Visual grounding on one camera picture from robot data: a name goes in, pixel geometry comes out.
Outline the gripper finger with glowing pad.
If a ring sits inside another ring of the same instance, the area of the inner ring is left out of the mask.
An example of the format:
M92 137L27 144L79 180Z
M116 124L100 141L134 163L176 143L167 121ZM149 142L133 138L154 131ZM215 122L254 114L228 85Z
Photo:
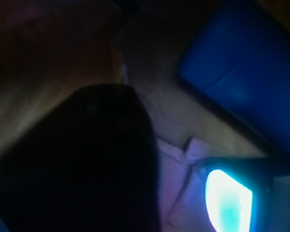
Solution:
M290 232L290 158L205 158L204 201L216 232Z

